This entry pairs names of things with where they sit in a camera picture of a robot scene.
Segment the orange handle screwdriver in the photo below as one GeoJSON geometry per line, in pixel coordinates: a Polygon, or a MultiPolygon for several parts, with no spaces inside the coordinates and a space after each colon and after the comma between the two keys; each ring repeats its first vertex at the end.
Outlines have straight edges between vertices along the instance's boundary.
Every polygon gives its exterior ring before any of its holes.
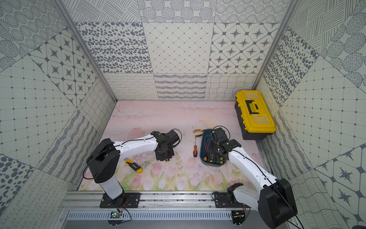
{"type": "Polygon", "coordinates": [[[193,157],[197,157],[197,144],[196,144],[197,136],[194,136],[194,146],[193,146],[193,157]]]}

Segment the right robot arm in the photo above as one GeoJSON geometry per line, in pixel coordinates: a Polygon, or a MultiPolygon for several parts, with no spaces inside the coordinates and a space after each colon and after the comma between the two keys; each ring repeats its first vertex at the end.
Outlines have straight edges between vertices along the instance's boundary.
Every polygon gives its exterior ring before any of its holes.
{"type": "Polygon", "coordinates": [[[238,182],[229,186],[226,192],[214,192],[216,208],[250,208],[257,211],[271,229],[297,216],[290,183],[262,168],[235,139],[229,139],[222,128],[204,131],[201,159],[207,165],[215,166],[230,161],[255,187],[251,190],[238,182]]]}

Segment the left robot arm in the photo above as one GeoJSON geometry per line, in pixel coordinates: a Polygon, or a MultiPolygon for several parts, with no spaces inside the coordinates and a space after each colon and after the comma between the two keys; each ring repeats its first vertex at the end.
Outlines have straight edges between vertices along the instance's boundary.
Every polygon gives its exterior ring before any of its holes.
{"type": "Polygon", "coordinates": [[[174,148],[182,139],[178,129],[168,133],[153,131],[141,138],[116,141],[106,138],[102,140],[87,158],[87,168],[92,179],[104,190],[107,197],[113,201],[124,195],[124,190],[115,176],[115,171],[121,159],[153,151],[157,161],[168,162],[174,156],[174,148]]]}

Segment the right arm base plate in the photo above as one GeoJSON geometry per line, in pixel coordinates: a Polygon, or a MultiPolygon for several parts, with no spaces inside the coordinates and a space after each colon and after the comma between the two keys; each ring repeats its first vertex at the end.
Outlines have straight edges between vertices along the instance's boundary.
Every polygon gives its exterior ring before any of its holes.
{"type": "Polygon", "coordinates": [[[232,192],[213,192],[211,195],[214,200],[215,207],[218,209],[222,208],[243,208],[248,205],[244,205],[243,203],[239,203],[235,198],[232,192]]]}

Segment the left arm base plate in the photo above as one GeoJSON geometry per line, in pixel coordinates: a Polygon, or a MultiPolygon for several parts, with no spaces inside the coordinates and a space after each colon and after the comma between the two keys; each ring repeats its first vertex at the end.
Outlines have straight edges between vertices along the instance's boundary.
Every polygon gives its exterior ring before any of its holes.
{"type": "Polygon", "coordinates": [[[112,209],[112,208],[127,208],[137,209],[140,202],[141,193],[138,192],[125,192],[118,196],[116,199],[111,199],[106,193],[102,197],[100,203],[101,209],[112,209]]]}

